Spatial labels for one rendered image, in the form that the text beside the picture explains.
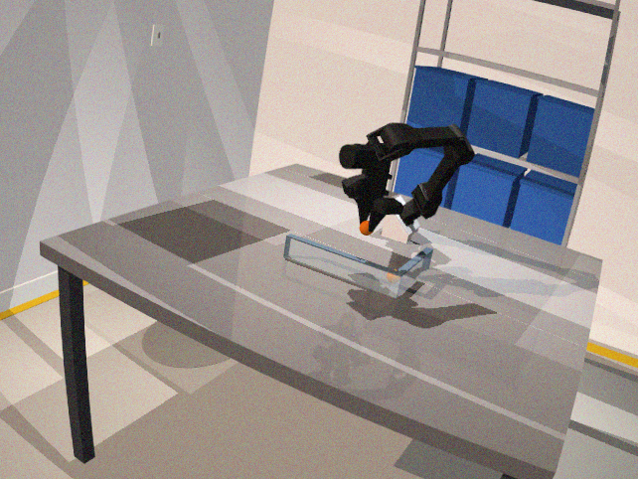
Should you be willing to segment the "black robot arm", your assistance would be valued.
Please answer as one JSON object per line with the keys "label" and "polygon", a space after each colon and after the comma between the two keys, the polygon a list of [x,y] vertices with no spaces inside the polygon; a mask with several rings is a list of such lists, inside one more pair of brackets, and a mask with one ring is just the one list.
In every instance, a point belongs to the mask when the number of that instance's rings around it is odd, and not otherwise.
{"label": "black robot arm", "polygon": [[[461,165],[473,160],[475,152],[466,135],[455,124],[444,127],[413,128],[404,123],[391,122],[366,135],[366,144],[345,144],[339,153],[341,166],[346,170],[363,169],[363,174],[342,180],[344,193],[351,199],[375,194],[375,185],[366,169],[388,172],[392,161],[408,155],[413,149],[443,146],[444,157],[427,182],[417,184],[411,191],[413,200],[403,204],[400,215],[406,226],[419,216],[435,216],[442,202],[442,190]],[[380,143],[381,136],[384,143]]]}

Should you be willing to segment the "low clear l-shaped wall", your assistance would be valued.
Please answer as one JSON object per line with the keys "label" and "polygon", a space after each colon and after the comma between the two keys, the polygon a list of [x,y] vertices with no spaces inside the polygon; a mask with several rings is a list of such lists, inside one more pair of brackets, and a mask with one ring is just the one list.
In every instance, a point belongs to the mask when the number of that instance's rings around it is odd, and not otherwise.
{"label": "low clear l-shaped wall", "polygon": [[431,256],[432,252],[402,277],[291,238],[284,257],[397,298],[428,270]]}

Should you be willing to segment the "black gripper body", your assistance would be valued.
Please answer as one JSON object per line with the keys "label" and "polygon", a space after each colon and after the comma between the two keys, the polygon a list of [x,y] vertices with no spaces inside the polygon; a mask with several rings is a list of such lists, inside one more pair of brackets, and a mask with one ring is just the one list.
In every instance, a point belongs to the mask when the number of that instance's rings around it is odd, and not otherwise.
{"label": "black gripper body", "polygon": [[375,185],[375,194],[369,195],[368,192],[365,195],[362,195],[358,198],[371,198],[375,201],[374,207],[377,212],[383,215],[401,215],[403,210],[403,204],[395,199],[395,198],[383,198],[384,195],[388,195],[389,192],[386,191],[388,180],[392,179],[392,175],[388,172],[376,171],[372,169],[366,169],[366,175],[369,177],[371,174],[371,178],[373,178],[373,183]]}

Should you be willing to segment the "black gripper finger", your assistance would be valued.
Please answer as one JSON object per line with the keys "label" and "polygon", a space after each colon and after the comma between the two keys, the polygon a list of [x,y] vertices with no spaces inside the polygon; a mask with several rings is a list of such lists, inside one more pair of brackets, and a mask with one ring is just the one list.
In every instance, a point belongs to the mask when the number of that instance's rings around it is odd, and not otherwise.
{"label": "black gripper finger", "polygon": [[370,211],[369,232],[373,232],[386,215],[377,212],[374,206],[367,206],[367,208]]}
{"label": "black gripper finger", "polygon": [[370,215],[370,211],[367,208],[367,206],[373,206],[375,201],[372,200],[371,198],[354,198],[354,200],[357,202],[358,205],[358,210],[359,210],[359,219],[360,219],[360,224],[364,221],[366,221]]}

